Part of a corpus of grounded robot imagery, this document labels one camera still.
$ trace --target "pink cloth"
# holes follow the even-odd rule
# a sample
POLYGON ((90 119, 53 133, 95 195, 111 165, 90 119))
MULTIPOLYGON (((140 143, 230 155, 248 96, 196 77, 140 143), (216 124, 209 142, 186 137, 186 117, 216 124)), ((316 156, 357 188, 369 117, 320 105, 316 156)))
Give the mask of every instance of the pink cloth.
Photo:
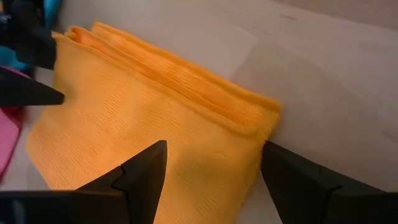
MULTIPOLYGON (((6 69, 28 77, 12 68, 6 69)), ((23 116, 23 108, 0 108, 0 178, 6 170, 12 152, 18 142, 23 116)))

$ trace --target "black plastic part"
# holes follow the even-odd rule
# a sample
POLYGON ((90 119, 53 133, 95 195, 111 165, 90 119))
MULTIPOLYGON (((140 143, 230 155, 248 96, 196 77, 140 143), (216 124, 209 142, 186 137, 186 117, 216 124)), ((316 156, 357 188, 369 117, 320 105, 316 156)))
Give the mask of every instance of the black plastic part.
POLYGON ((284 224, 398 223, 398 198, 267 142, 262 176, 284 224))
POLYGON ((75 191, 0 192, 0 223, 151 224, 166 161, 159 141, 75 191))
POLYGON ((60 105, 63 101, 59 91, 0 67, 0 107, 60 105))
POLYGON ((12 49, 20 62, 54 69, 57 45, 51 30, 43 26, 32 1, 15 0, 11 7, 12 49))
POLYGON ((51 30, 44 28, 43 0, 7 0, 0 13, 0 45, 15 50, 17 59, 53 69, 57 54, 51 30))

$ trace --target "orange microfiber towel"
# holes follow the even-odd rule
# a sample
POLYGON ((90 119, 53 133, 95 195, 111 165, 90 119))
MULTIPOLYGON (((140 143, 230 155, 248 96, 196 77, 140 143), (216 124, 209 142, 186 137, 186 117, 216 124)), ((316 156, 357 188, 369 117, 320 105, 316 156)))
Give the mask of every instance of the orange microfiber towel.
POLYGON ((79 188, 164 139, 155 223, 233 223, 278 102, 104 24, 54 37, 66 99, 44 109, 27 143, 49 186, 79 188))

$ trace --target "blue object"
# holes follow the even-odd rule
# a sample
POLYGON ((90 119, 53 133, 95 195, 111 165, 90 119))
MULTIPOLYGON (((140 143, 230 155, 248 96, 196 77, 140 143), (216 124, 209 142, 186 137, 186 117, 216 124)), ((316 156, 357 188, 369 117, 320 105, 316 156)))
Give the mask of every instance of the blue object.
MULTIPOLYGON (((44 16, 46 29, 51 29, 51 27, 53 26, 60 6, 61 0, 44 0, 44 16)), ((15 68, 20 71, 26 71, 32 66, 18 61, 15 51, 7 47, 0 47, 0 65, 15 68)))

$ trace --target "white table surface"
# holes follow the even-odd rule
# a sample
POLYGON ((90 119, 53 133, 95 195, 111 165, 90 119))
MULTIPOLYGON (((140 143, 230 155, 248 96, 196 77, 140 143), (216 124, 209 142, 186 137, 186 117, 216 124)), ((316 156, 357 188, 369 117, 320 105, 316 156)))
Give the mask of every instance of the white table surface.
MULTIPOLYGON (((272 141, 397 191, 397 11, 394 0, 67 0, 59 28, 98 20, 280 100, 272 141)), ((3 189, 46 187, 24 152, 40 111, 29 109, 3 189)), ((261 178, 238 223, 281 223, 261 178)))

